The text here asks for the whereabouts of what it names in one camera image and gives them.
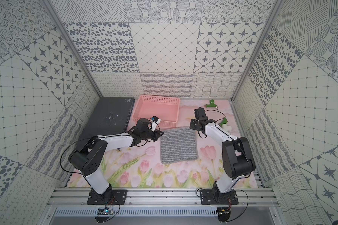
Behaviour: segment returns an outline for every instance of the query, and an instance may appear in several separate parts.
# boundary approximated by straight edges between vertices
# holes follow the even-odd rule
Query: green water tap
[[[221,121],[221,123],[219,124],[219,126],[223,126],[223,124],[226,124],[228,121],[227,121],[227,119],[226,118],[224,118],[222,121]]]
[[[205,107],[215,107],[218,110],[218,106],[214,104],[214,99],[209,100],[209,104],[205,104]]]

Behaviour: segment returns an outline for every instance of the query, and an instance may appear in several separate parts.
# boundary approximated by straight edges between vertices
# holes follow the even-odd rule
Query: pink tulip mat
[[[208,100],[181,100],[177,127],[189,127],[190,120],[194,118],[193,110],[208,103]],[[216,100],[215,103],[232,127],[231,133],[240,137],[229,102]],[[209,119],[223,118],[218,112],[206,113]],[[128,129],[132,126],[135,126],[135,123],[130,119]],[[113,187],[212,187],[214,181],[224,173],[221,145],[210,137],[202,139],[198,134],[196,141],[198,159],[195,161],[162,164],[160,141],[157,141],[148,142],[142,147],[108,151],[104,154],[99,169]],[[68,187],[89,187],[89,185],[81,175],[74,173]],[[257,187],[254,175],[241,179],[236,187]]]

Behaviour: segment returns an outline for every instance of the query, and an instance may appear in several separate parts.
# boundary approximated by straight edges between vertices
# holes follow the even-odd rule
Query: star pattern tile
[[[18,52],[18,55],[63,105],[84,76],[55,28]]]
[[[263,23],[201,24],[194,72],[243,72],[263,26]]]

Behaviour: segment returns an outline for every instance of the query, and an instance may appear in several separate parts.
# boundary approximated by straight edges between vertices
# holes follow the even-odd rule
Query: gray striped towel
[[[160,160],[163,164],[198,159],[195,130],[174,128],[164,131],[160,140]]]

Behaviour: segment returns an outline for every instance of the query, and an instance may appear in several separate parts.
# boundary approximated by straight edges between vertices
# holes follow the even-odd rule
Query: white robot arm
[[[195,119],[190,121],[190,128],[209,136],[222,145],[223,168],[225,173],[213,185],[214,200],[227,199],[239,179],[246,178],[256,169],[252,150],[245,137],[236,137],[221,128],[213,119],[208,119],[204,108],[194,110]],[[235,150],[241,152],[236,156]]]

